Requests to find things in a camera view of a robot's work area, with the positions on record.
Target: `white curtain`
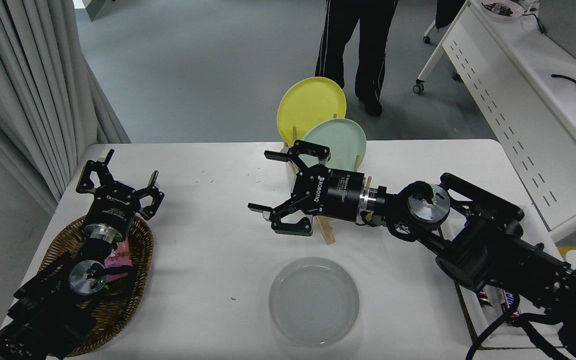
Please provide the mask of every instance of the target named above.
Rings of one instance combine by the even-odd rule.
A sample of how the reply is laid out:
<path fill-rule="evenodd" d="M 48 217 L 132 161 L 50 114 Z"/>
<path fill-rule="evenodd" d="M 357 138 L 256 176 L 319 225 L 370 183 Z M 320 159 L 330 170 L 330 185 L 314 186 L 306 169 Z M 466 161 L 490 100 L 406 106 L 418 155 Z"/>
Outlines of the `white curtain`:
<path fill-rule="evenodd" d="M 80 47 L 73 0 L 0 0 L 0 161 L 47 210 L 87 146 L 127 143 Z"/>

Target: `pink package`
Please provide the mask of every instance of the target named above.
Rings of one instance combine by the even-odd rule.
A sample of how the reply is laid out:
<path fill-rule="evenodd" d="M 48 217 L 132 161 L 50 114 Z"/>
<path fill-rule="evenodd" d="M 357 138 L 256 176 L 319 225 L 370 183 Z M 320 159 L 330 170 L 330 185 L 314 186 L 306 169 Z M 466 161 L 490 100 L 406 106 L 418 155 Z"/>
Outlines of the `pink package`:
<path fill-rule="evenodd" d="M 130 248 L 128 246 L 128 237 L 126 240 L 117 243 L 117 249 L 110 253 L 110 256 L 105 258 L 103 262 L 106 268 L 120 267 L 122 265 L 133 266 L 132 260 L 130 260 Z M 108 275 L 105 282 L 110 283 L 113 280 L 121 279 L 126 276 L 125 273 L 119 275 Z"/>

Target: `robotic arm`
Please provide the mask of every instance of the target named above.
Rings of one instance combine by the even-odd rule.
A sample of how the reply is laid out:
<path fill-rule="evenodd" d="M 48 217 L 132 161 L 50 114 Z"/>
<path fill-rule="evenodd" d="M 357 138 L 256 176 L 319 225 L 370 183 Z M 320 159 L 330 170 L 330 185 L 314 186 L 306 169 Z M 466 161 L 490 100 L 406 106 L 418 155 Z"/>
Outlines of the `robotic arm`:
<path fill-rule="evenodd" d="M 284 203 L 274 208 L 248 205 L 270 221 L 275 233 L 310 236 L 312 216 L 318 215 L 384 226 L 394 237 L 418 241 L 435 253 L 439 268 L 462 287 L 478 292 L 484 285 L 493 285 L 545 308 L 546 315 L 520 315 L 517 325 L 551 358 L 566 359 L 530 324 L 562 322 L 558 336 L 576 357 L 576 269 L 545 253 L 544 244 L 532 246 L 521 240 L 524 212 L 516 205 L 450 173 L 444 173 L 439 184 L 416 181 L 399 193 L 387 193 L 386 187 L 366 186 L 363 173 L 327 168 L 329 149 L 302 140 L 282 152 L 264 154 L 270 160 L 291 162 L 298 169 L 290 198 Z M 318 164 L 307 167 L 300 155 L 316 157 Z M 468 200 L 456 200 L 450 191 Z M 438 230 L 451 209 L 466 222 L 454 239 L 445 239 Z M 297 223 L 282 221 L 299 210 L 306 216 Z M 502 323 L 502 319 L 496 321 L 484 331 L 466 358 L 472 358 L 487 335 Z"/>
<path fill-rule="evenodd" d="M 128 236 L 139 213 L 149 220 L 155 215 L 164 193 L 156 184 L 154 171 L 148 185 L 134 189 L 114 180 L 108 163 L 114 150 L 101 161 L 87 161 L 77 183 L 77 192 L 93 194 L 94 200 L 80 227 L 82 245 L 74 257 L 64 253 L 14 293 L 16 303 L 7 315 L 13 321 L 0 331 L 0 360 L 43 360 L 49 354 L 63 359 L 93 330 L 92 312 L 102 302 L 124 299 L 132 294 L 136 272 L 132 266 L 106 268 L 105 259 Z M 99 179 L 99 187 L 91 180 Z M 151 204 L 140 200 L 150 196 Z M 128 275 L 128 286 L 110 294 L 109 275 Z"/>

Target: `caster wheel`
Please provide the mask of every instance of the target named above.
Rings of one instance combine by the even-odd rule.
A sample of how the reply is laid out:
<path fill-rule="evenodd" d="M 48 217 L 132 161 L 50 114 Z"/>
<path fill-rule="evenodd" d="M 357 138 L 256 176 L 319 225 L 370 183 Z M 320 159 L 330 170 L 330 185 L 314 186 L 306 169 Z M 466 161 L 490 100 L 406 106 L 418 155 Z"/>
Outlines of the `caster wheel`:
<path fill-rule="evenodd" d="M 419 95 L 421 92 L 424 91 L 424 84 L 416 84 L 412 87 L 412 92 Z"/>
<path fill-rule="evenodd" d="M 452 75 L 450 75 L 450 77 L 455 80 L 455 82 L 464 82 L 464 80 L 462 80 L 462 77 L 459 75 L 459 73 L 457 73 L 457 71 L 453 71 Z"/>

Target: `gray floor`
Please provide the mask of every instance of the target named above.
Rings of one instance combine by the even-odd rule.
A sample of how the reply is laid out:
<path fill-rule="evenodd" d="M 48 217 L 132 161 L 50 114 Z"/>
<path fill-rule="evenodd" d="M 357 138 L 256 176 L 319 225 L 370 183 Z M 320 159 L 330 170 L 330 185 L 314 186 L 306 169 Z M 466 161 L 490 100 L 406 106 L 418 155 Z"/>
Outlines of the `gray floor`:
<path fill-rule="evenodd" d="M 347 118 L 369 140 L 494 139 L 446 57 L 412 92 L 433 52 L 422 42 L 436 0 L 401 0 L 390 30 L 384 113 L 354 96 L 358 33 L 347 46 Z M 131 140 L 280 141 L 277 107 L 314 73 L 324 0 L 117 0 L 78 21 L 83 52 Z M 433 43 L 441 38 L 434 32 Z"/>

